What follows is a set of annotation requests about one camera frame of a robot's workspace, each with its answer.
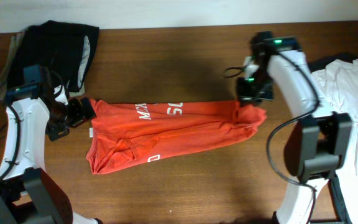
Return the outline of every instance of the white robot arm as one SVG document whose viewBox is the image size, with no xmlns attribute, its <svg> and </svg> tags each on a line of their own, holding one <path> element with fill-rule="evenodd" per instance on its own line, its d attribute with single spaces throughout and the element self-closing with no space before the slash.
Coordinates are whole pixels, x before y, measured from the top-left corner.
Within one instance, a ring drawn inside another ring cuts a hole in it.
<svg viewBox="0 0 358 224">
<path fill-rule="evenodd" d="M 247 104 L 272 99 L 272 82 L 280 88 L 293 119 L 270 134 L 267 155 L 274 171 L 289 182 L 274 223 L 309 223 L 320 190 L 343 166 L 351 133 L 348 114 L 336 114 L 310 77 L 305 54 L 293 37 L 273 38 L 260 32 L 251 40 L 245 78 L 237 79 L 237 95 Z M 297 122 L 284 150 L 292 177 L 285 177 L 270 157 L 270 140 L 282 127 Z M 319 139 L 322 132 L 324 139 Z"/>
<path fill-rule="evenodd" d="M 73 212 L 62 189 L 47 175 L 45 133 L 51 141 L 93 118 L 87 98 L 67 101 L 63 85 L 51 88 L 47 68 L 24 69 L 25 83 L 6 93 L 8 131 L 0 166 L 0 223 L 98 224 Z M 31 202 L 14 205 L 28 194 Z"/>
</svg>

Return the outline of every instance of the folded clothing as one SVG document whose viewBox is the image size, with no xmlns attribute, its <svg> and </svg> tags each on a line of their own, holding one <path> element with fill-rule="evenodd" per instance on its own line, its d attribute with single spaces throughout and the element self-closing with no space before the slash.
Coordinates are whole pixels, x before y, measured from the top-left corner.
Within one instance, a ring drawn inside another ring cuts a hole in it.
<svg viewBox="0 0 358 224">
<path fill-rule="evenodd" d="M 79 92 L 96 52 L 99 27 L 48 21 L 29 27 L 7 76 L 7 88 L 24 84 L 23 68 L 40 64 L 59 74 L 71 92 Z M 53 87 L 61 83 L 52 76 Z"/>
<path fill-rule="evenodd" d="M 265 111 L 238 101 L 115 104 L 91 100 L 93 141 L 86 155 L 93 174 L 107 174 L 172 156 L 249 139 Z"/>
</svg>

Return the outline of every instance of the black bracket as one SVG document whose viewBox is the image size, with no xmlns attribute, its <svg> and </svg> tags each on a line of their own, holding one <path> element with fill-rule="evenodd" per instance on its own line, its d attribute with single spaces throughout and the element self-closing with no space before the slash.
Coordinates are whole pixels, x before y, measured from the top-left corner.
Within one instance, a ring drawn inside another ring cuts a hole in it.
<svg viewBox="0 0 358 224">
<path fill-rule="evenodd" d="M 22 192 L 32 201 L 15 205 Z M 44 170 L 29 168 L 0 184 L 0 223 L 72 224 L 73 210 L 67 195 Z"/>
<path fill-rule="evenodd" d="M 284 149 L 290 174 L 302 184 L 310 179 L 333 178 L 335 170 L 344 164 L 351 129 L 352 120 L 347 113 L 300 119 Z"/>
<path fill-rule="evenodd" d="M 261 85 L 254 83 L 254 78 L 238 78 L 236 83 L 237 98 L 241 105 L 259 105 L 262 100 L 273 100 L 273 81 L 268 78 Z"/>
<path fill-rule="evenodd" d="M 87 97 L 84 97 L 81 100 L 78 100 L 77 98 L 69 100 L 68 105 L 65 107 L 64 115 L 64 119 L 49 120 L 45 130 L 49 140 L 56 141 L 57 139 L 68 135 L 70 133 L 70 127 L 76 128 L 96 116 L 90 100 Z"/>
</svg>

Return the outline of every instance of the wooden table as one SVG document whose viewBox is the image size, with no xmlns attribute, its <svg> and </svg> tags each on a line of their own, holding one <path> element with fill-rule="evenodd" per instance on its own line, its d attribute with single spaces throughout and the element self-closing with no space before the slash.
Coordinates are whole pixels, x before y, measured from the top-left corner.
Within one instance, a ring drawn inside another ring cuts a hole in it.
<svg viewBox="0 0 358 224">
<path fill-rule="evenodd" d="M 233 99 L 234 79 L 224 79 L 222 71 L 242 65 L 250 54 L 250 38 L 262 30 L 278 37 L 296 36 L 308 61 L 338 52 L 358 55 L 358 22 L 102 30 L 85 82 L 86 96 L 108 103 Z M 0 71 L 11 35 L 0 34 Z M 105 223 L 269 219 L 287 186 L 265 155 L 269 132 L 290 118 L 278 88 L 275 96 L 261 106 L 268 119 L 259 132 L 240 144 L 92 175 L 85 159 L 91 144 L 91 124 L 86 123 L 59 141 L 45 140 L 47 172 L 69 196 L 74 211 Z M 0 127 L 5 122 L 0 105 Z M 279 132 L 272 144 L 281 170 L 291 128 Z M 4 144 L 0 141 L 0 163 Z M 313 218 L 336 219 L 327 187 L 318 197 Z"/>
</svg>

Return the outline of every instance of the red shirt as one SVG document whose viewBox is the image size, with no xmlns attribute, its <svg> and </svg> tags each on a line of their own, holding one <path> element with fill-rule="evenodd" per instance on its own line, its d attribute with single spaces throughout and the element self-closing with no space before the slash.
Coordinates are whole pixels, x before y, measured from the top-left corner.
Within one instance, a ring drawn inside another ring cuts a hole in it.
<svg viewBox="0 0 358 224">
<path fill-rule="evenodd" d="M 253 136 L 265 111 L 238 101 L 113 104 L 91 100 L 93 174 L 216 149 Z"/>
</svg>

